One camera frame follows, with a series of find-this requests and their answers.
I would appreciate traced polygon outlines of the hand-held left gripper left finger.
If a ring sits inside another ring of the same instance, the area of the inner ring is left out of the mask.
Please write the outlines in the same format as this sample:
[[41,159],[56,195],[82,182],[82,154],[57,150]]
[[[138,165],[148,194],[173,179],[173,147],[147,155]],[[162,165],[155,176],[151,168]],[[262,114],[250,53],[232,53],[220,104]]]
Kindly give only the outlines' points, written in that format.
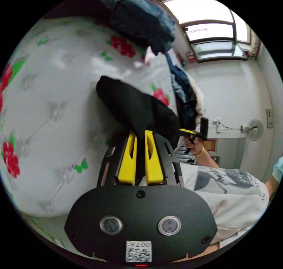
[[130,132],[126,137],[122,160],[118,172],[118,181],[121,184],[135,185],[137,158],[137,137]]

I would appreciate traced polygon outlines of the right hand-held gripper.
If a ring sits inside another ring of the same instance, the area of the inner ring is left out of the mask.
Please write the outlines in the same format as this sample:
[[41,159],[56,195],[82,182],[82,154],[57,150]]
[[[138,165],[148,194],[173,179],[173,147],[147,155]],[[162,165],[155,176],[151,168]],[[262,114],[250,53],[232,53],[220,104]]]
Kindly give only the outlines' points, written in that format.
[[[188,138],[191,142],[193,142],[196,138],[201,139],[203,142],[207,141],[207,131],[206,131],[206,135],[203,135],[203,134],[201,134],[200,132],[197,132],[197,131],[186,130],[186,129],[180,129],[179,133],[180,133],[180,135],[184,135],[184,138],[185,139]],[[189,154],[190,150],[186,149],[185,153]]]

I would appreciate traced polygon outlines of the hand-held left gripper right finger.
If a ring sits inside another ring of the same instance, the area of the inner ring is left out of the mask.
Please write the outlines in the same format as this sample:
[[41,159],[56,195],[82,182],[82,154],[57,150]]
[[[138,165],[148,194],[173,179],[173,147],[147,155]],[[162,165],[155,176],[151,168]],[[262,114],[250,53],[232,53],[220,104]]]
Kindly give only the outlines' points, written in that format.
[[145,130],[145,177],[147,186],[163,184],[164,175],[160,164],[157,144],[152,131]]

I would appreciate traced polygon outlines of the person's right hand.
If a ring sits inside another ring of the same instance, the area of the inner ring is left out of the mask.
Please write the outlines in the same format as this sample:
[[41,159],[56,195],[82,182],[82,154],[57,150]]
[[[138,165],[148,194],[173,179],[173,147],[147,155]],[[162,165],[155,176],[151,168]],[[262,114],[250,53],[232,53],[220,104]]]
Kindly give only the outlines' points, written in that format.
[[190,150],[190,153],[194,156],[200,155],[203,150],[203,141],[201,139],[196,138],[193,142],[191,142],[188,138],[185,139],[185,146]]

